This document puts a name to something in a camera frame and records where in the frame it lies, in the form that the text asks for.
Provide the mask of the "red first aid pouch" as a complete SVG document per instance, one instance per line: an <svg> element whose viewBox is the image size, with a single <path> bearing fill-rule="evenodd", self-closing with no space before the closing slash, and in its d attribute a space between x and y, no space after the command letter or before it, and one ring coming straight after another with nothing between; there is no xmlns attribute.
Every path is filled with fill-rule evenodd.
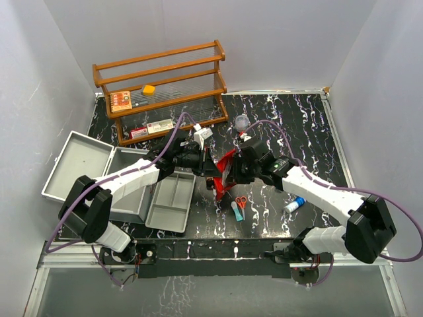
<svg viewBox="0 0 423 317"><path fill-rule="evenodd" d="M235 149L229 151L216 164L218 170L221 172L220 177L213 179L214 194L216 201L221 201L225 193L228 192L235 185L235 183L229 179L229 173L231 171L233 157L235 153Z"/></svg>

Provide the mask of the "orange small scissors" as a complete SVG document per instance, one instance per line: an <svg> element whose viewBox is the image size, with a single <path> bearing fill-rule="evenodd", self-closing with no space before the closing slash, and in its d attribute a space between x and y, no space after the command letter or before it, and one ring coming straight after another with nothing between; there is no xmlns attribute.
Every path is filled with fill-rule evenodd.
<svg viewBox="0 0 423 317"><path fill-rule="evenodd" d="M244 209L247 204L247 198L245 196L239 196L235 198L235 202L241 209Z"/></svg>

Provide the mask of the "white teal tube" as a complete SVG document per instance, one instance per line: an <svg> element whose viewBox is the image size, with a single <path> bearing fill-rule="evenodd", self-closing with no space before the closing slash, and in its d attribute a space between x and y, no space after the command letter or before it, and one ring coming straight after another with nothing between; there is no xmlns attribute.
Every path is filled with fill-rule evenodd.
<svg viewBox="0 0 423 317"><path fill-rule="evenodd" d="M232 201L231 202L231 208L232 208L232 210L233 210L233 212L234 212L234 214L235 214L235 218L236 218L236 220L239 222L239 221L242 221L243 220L243 216L241 215L241 213L240 213L240 211L239 211L239 206L237 205L237 203L235 202L235 201Z"/></svg>

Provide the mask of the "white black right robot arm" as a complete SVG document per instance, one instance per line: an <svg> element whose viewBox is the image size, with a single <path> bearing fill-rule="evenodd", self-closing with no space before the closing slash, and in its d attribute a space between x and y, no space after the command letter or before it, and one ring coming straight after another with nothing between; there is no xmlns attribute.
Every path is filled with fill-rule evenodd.
<svg viewBox="0 0 423 317"><path fill-rule="evenodd" d="M302 197L335 218L337 227L309 227L272 256L285 261L310 262L317 254L341 252L372 264L396 235L385 200L347 190L311 176L298 160L276 158L258 139L243 142L231 155L227 175L230 184L249 184L256 179L282 192Z"/></svg>

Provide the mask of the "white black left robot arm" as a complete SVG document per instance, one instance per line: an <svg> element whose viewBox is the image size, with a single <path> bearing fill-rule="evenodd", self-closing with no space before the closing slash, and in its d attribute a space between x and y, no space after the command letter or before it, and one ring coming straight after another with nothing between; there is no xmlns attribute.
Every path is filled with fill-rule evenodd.
<svg viewBox="0 0 423 317"><path fill-rule="evenodd" d="M169 177L177 167L188 168L196 176L220 177L204 145L211 136L211 129L202 128L187 142L185 130L172 129L162 143L128 167L97 179L79 177L59 212L59 224L87 244L111 249L123 264L132 262L137 248L130 235L110 221L111 208L136 190Z"/></svg>

